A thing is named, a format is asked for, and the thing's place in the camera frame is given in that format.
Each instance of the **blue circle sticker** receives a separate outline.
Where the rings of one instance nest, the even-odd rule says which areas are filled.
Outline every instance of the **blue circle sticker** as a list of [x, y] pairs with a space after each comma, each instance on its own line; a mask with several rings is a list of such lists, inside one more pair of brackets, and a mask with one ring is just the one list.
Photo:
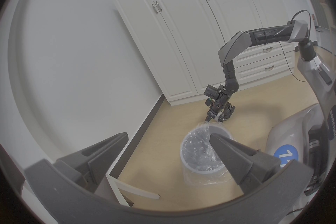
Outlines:
[[275, 151], [274, 157], [277, 157], [281, 160], [280, 167], [282, 168], [292, 159], [299, 160], [299, 153], [294, 146], [283, 145]]

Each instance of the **plastic bag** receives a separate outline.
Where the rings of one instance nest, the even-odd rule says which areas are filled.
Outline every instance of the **plastic bag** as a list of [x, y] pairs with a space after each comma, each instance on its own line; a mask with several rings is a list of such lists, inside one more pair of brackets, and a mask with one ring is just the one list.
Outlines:
[[230, 173], [227, 172], [209, 142], [211, 133], [223, 134], [232, 139], [221, 122], [204, 122], [189, 132], [181, 144], [183, 177], [188, 185], [202, 186], [232, 180]]

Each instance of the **metal handle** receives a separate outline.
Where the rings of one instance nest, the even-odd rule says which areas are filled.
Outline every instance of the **metal handle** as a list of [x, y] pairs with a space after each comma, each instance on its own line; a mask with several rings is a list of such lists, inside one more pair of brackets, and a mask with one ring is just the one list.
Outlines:
[[154, 11], [156, 12], [156, 14], [158, 14], [158, 11], [156, 10], [154, 4], [152, 4], [152, 7], [153, 7]]
[[162, 11], [162, 8], [159, 6], [159, 3], [157, 1], [156, 1], [156, 6], [160, 11]]
[[270, 67], [266, 67], [265, 71], [271, 71], [273, 69], [274, 65], [270, 66]]
[[273, 47], [269, 47], [269, 48], [267, 48], [267, 49], [264, 49], [264, 52], [265, 52], [265, 53], [270, 52], [272, 49], [273, 49]]

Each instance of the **floor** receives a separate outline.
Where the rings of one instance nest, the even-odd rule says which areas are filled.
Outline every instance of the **floor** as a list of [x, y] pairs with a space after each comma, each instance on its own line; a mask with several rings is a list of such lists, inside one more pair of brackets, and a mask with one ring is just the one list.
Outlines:
[[[315, 47], [327, 62], [331, 55]], [[304, 80], [295, 68], [295, 76]], [[317, 103], [307, 82], [292, 75], [235, 93], [230, 102], [236, 106], [224, 126], [240, 143], [265, 149], [271, 128], [292, 114]], [[204, 121], [208, 107], [204, 101], [170, 106], [165, 100], [129, 159], [119, 180], [137, 188], [158, 193], [152, 200], [122, 192], [134, 202], [134, 208], [180, 211], [199, 209], [242, 195], [234, 180], [200, 187], [188, 186], [183, 180], [180, 144], [187, 133]]]

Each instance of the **black cable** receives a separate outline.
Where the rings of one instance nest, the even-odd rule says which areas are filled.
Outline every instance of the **black cable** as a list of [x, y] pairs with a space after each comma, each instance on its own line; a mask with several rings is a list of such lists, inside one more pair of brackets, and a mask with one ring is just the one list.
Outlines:
[[285, 59], [286, 59], [286, 62], [287, 62], [287, 65], [288, 65], [289, 71], [291, 71], [291, 73], [292, 73], [293, 77], [295, 77], [295, 79], [296, 79], [296, 80], [299, 80], [299, 81], [301, 81], [301, 82], [307, 82], [307, 80], [300, 80], [300, 79], [296, 78], [296, 76], [294, 76], [294, 74], [293, 74], [293, 72], [292, 72], [291, 68], [289, 67], [289, 64], [288, 64], [288, 61], [287, 61], [287, 58], [286, 58], [286, 55], [285, 55], [284, 49], [283, 49], [283, 47], [282, 47], [282, 45], [281, 45], [281, 43], [280, 43], [280, 42], [279, 42], [279, 44], [280, 44], [280, 47], [281, 47], [281, 49], [282, 49], [283, 55], [285, 56]]
[[298, 14], [300, 14], [301, 12], [305, 12], [305, 11], [307, 11], [308, 14], [309, 14], [309, 33], [308, 33], [308, 38], [310, 39], [310, 26], [312, 25], [312, 17], [311, 17], [311, 15], [310, 15], [310, 13], [309, 13], [308, 10], [306, 10], [306, 9], [302, 9], [302, 10], [300, 10], [299, 12], [296, 12], [295, 15], [293, 16], [293, 18], [291, 19], [291, 23], [293, 22], [294, 18], [295, 18]]

